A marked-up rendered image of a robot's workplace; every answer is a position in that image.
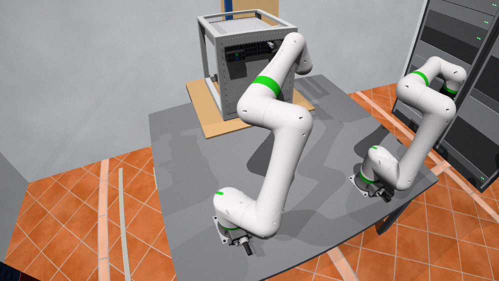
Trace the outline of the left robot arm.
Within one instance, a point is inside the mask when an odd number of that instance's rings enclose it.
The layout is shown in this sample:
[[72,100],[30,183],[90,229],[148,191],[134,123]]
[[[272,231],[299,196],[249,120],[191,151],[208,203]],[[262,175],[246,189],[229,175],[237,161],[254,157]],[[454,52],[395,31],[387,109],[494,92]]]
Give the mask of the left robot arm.
[[257,200],[234,187],[220,189],[213,198],[219,232],[228,238],[229,246],[243,245],[248,256],[253,254],[248,245],[251,233],[270,237],[279,230],[295,170],[313,129],[306,108],[277,100],[291,68],[298,75],[307,75],[313,68],[306,40],[297,32],[285,36],[276,55],[237,103],[244,123],[274,134]]

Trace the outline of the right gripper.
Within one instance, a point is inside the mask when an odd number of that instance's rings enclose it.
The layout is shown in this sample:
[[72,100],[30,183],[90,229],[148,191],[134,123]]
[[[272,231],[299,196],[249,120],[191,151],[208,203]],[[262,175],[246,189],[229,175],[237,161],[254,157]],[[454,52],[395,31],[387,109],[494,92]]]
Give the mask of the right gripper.
[[443,88],[443,86],[441,88],[438,88],[438,89],[440,90],[439,93],[450,97],[452,100],[455,100],[455,96],[457,95],[457,93],[448,92],[447,90],[445,90]]

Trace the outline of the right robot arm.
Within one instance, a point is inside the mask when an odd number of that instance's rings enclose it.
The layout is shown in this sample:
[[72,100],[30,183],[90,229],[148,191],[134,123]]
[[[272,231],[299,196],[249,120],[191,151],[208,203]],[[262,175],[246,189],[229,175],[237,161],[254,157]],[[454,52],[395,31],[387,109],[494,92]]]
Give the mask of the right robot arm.
[[400,160],[382,146],[374,145],[368,149],[354,182],[360,190],[368,192],[370,198],[383,195],[388,202],[392,200],[385,193],[380,178],[397,191],[409,189],[430,150],[455,117],[454,101],[429,88],[435,77],[444,80],[442,87],[446,91],[457,94],[467,79],[467,73],[461,66],[432,56],[421,68],[398,81],[395,87],[397,98],[420,111],[422,120]]

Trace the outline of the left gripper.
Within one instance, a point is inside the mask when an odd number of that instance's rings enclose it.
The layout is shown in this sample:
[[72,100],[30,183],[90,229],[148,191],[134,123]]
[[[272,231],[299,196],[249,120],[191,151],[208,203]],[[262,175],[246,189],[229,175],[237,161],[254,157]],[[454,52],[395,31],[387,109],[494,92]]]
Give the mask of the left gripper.
[[271,51],[271,58],[273,58],[276,55],[282,43],[283,42],[280,40],[275,40],[274,44],[271,42],[267,42],[267,45],[270,46],[271,49],[273,49],[273,51]]

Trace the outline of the orange flat board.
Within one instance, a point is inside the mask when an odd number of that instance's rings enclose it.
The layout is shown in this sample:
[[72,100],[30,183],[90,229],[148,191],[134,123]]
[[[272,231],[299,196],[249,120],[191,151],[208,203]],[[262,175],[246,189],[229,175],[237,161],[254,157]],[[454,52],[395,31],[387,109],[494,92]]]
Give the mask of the orange flat board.
[[[206,139],[254,127],[239,117],[223,121],[204,78],[185,84]],[[305,107],[309,112],[316,110],[295,88],[292,104]]]

